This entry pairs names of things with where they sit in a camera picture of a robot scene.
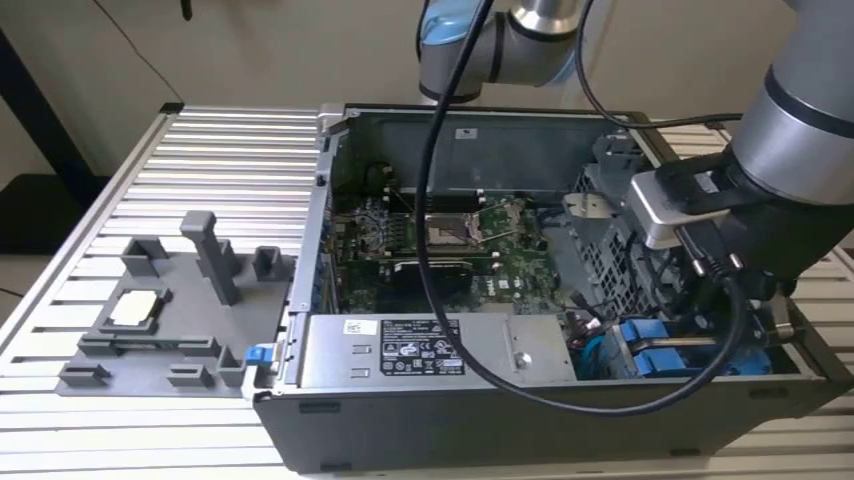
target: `open computer tower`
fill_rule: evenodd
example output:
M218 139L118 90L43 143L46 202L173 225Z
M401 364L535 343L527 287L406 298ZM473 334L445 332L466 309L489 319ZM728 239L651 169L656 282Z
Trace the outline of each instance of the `open computer tower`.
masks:
M289 323L252 378L290 469L711 455L851 388L787 299L785 342L745 347L704 389L653 414L568 414L492 388L449 348L421 292L412 193L430 112L346 105L320 115ZM725 312L684 306L695 279L680 249L645 248L623 208L632 175L675 160L656 131L624 131L588 112L448 114L429 182L430 268L462 343L549 398L603 407L649 400L715 351L696 339ZM759 306L755 315L773 323L779 312ZM659 338L672 341L637 349Z

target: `white sticker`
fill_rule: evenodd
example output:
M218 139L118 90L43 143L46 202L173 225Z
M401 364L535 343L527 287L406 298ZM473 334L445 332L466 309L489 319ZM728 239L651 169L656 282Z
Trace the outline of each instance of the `white sticker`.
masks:
M476 140L477 129L476 128L457 128L454 132L456 140Z
M344 320L344 335L376 335L376 320Z

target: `barcode label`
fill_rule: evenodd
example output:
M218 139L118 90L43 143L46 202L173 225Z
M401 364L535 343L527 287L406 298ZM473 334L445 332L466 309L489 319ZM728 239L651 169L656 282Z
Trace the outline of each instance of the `barcode label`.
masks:
M376 320L344 320L344 335L376 335Z

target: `motherboard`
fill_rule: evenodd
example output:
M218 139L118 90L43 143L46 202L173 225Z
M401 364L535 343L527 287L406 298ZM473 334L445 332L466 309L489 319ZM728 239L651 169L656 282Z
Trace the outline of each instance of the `motherboard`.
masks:
M400 192L386 193L332 216L341 313L429 311L414 255L413 202ZM446 310L561 313L569 302L529 199L480 193L430 200L426 248Z

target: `power supply label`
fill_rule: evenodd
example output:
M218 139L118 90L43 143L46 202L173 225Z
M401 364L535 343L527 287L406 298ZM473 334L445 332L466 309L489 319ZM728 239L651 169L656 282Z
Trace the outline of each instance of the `power supply label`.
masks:
M450 333L460 337L458 320ZM382 375L462 375L465 366L436 320L382 320L380 327Z

